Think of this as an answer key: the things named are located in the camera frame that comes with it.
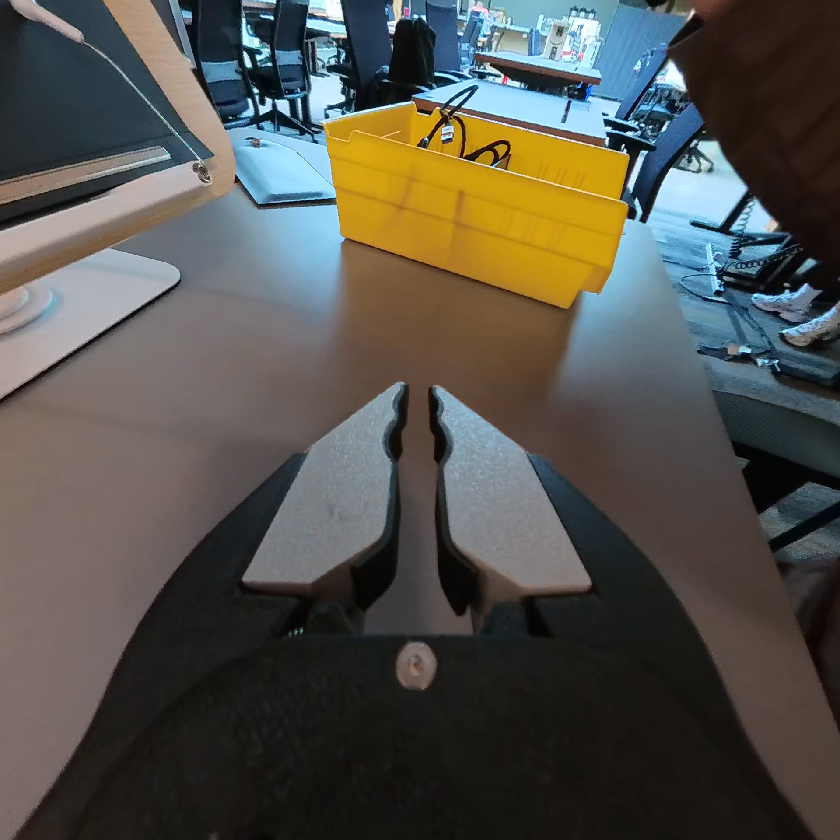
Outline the grey flat pad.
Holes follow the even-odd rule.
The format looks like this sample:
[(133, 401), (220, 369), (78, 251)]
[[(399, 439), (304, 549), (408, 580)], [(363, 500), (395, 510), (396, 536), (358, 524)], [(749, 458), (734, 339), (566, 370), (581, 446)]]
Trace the grey flat pad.
[(258, 207), (335, 204), (324, 145), (254, 128), (227, 131), (239, 184)]

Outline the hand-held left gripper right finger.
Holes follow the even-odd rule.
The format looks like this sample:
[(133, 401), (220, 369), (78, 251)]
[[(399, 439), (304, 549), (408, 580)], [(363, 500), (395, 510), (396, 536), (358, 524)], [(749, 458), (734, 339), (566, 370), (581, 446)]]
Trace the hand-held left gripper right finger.
[(437, 572), (456, 615), (592, 589), (529, 453), (439, 385), (428, 390), (437, 466)]

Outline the grey desk with silver frame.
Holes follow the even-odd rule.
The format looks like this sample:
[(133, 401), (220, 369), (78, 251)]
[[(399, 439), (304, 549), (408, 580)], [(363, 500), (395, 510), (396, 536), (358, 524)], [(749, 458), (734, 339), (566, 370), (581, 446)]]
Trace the grey desk with silver frame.
[(607, 146), (601, 110), (587, 101), (482, 80), (464, 80), (436, 87), (420, 92), (413, 101), (417, 111), (431, 114), (449, 100), (465, 95), (471, 88), (476, 90), (458, 112), (464, 122), (471, 117), (598, 148)]

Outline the black sheet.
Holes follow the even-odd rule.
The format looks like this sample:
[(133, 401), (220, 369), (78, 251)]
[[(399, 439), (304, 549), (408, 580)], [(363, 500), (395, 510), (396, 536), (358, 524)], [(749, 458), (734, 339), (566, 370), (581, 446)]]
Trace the black sheet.
[[(101, 1), (39, 2), (102, 49), (207, 161)], [(1, 3), (2, 180), (159, 145), (171, 160), (2, 205), (2, 228), (82, 203), (146, 174), (193, 162), (126, 82), (87, 48)]]

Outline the metal ledge strip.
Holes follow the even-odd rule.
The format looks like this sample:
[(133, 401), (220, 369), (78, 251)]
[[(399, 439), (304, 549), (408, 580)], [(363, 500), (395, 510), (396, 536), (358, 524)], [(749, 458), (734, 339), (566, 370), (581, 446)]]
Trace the metal ledge strip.
[(120, 154), (112, 154), (75, 164), (58, 166), (45, 171), (21, 175), (1, 181), (1, 205), (24, 201), (46, 193), (96, 181), (103, 177), (159, 163), (168, 162), (172, 156), (168, 150), (156, 145)]

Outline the white sneaker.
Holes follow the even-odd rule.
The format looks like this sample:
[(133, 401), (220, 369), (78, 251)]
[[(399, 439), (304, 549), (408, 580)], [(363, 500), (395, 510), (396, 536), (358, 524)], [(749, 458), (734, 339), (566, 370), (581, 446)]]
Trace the white sneaker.
[(819, 347), (839, 339), (839, 305), (811, 321), (780, 331), (779, 338), (797, 349)]
[(799, 289), (787, 290), (779, 295), (764, 295), (755, 293), (751, 297), (751, 304), (762, 312), (793, 324), (812, 320), (810, 311), (814, 300), (821, 292), (805, 283)]

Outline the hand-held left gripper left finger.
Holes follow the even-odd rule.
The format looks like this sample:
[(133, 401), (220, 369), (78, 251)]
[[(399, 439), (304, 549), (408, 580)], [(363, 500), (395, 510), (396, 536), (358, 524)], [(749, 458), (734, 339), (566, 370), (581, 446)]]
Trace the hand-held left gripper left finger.
[(302, 457), (244, 588), (368, 610), (396, 576), (408, 385), (397, 382)]

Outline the grey partition panel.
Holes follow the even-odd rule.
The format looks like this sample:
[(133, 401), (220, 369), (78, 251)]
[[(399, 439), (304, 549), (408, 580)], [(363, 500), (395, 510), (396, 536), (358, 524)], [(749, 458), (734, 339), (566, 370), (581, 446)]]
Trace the grey partition panel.
[(636, 77), (635, 67), (649, 50), (667, 44), (685, 23), (688, 13), (651, 8), (645, 2), (619, 2), (606, 29), (594, 67), (601, 73), (601, 82), (592, 95), (608, 100), (621, 100)]

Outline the person's right forearm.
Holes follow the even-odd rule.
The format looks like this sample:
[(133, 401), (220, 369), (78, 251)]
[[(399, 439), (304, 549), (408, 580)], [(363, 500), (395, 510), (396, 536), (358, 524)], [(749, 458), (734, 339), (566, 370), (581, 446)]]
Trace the person's right forearm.
[(838, 282), (839, 2), (690, 2), (668, 45), (750, 192)]

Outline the black jacket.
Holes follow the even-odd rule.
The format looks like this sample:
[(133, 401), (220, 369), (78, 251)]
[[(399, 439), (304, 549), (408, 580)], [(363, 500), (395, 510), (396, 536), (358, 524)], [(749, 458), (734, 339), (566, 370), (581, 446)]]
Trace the black jacket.
[(436, 34), (423, 17), (398, 21), (392, 43), (389, 81), (430, 88), (434, 85)]

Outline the yellow plastic bin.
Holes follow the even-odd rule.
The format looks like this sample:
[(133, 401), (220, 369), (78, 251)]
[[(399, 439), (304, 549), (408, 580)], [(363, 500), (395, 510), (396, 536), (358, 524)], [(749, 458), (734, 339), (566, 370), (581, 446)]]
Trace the yellow plastic bin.
[(608, 209), (599, 196), (555, 194), (552, 183), (516, 176), (525, 196), (494, 199), (490, 185), (458, 195), (438, 167), (453, 175), (460, 161), (433, 154), (432, 164), (432, 184), (405, 186), (385, 173), (362, 194), (335, 185), (330, 164), (341, 235), (556, 308), (603, 290), (627, 220), (621, 205)]

